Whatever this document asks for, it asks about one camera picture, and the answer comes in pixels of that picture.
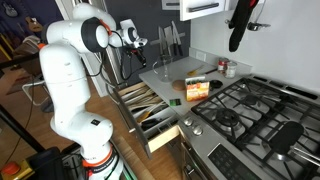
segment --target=wooden floor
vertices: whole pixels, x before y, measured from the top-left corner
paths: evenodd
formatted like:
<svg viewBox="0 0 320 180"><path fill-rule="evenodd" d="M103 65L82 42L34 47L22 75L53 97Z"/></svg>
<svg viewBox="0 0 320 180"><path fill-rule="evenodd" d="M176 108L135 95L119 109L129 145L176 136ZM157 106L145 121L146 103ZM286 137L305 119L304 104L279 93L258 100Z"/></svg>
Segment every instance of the wooden floor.
<svg viewBox="0 0 320 180"><path fill-rule="evenodd" d="M20 73L23 73L23 69L5 70L5 75L0 79L0 103L25 127L31 109L30 100L22 91L6 95ZM152 160L148 159L134 135L128 133L116 105L108 97L100 98L92 83L90 83L90 89L92 96L86 104L87 110L104 116L113 122L114 133L112 139L138 179L181 179L180 165L176 164L166 147L154 152ZM43 147L57 146L62 150L73 142L58 136L51 130L49 125L51 117L52 113L43 113L39 107L33 106L30 122L26 129ZM19 136L1 119L0 128L2 129L0 133L0 166L2 167L17 144ZM35 153L27 143L20 140L10 161L20 162Z"/></svg>

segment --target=countertop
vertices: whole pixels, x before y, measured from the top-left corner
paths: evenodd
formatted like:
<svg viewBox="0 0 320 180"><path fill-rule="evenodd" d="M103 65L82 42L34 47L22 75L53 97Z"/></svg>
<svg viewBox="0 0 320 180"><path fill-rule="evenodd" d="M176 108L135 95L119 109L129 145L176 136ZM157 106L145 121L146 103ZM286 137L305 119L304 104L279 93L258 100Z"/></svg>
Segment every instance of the countertop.
<svg viewBox="0 0 320 180"><path fill-rule="evenodd" d="M186 78L190 78L187 75L187 72L194 70L194 69L200 67L201 65L204 65L204 67L201 70L199 70L199 72L196 76L202 76L202 74L204 74L205 72L216 68L216 66L213 66L211 64L208 64L204 61L197 60L192 57L186 57L186 58L180 59L178 61L174 61L171 64L173 81L184 80ZM203 75L203 76L205 76L206 80L208 80L208 81L220 80L223 82L223 86L221 88L214 89L212 92L210 92L210 94L216 93L220 89L223 89L223 88L229 86L230 84L232 84L233 82L241 79L241 77L247 76L250 74L250 71L248 71L248 69L250 69L250 68L239 68L239 69L241 69L241 70L246 69L245 70L246 72L244 72L243 70L241 72L237 71L237 73L236 73L237 75L232 79L225 78L222 74L220 74L217 71L210 73L210 74L207 74L207 75ZM201 102L201 101L188 102L186 100L186 92L185 91L177 91L177 90L173 89L173 87L172 87L173 81L169 82L169 83L161 82L160 79L158 78L158 76L153 72L153 70L145 72L145 73L141 73L139 75L139 77L155 93L157 93L158 96L160 96L166 103L169 104L170 99L180 99L181 100L180 106L171 106L172 109L174 111L176 111L176 113L178 113L180 116L185 115L191 109L191 107L193 107Z"/></svg>

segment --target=gas stove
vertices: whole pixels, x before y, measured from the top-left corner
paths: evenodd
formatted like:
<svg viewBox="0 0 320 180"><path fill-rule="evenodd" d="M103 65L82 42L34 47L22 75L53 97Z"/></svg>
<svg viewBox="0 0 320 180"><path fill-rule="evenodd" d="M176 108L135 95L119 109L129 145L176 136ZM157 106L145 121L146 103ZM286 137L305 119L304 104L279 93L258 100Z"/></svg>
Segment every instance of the gas stove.
<svg viewBox="0 0 320 180"><path fill-rule="evenodd" d="M194 106L179 127L218 179L320 177L300 152L320 154L317 95L249 76Z"/></svg>

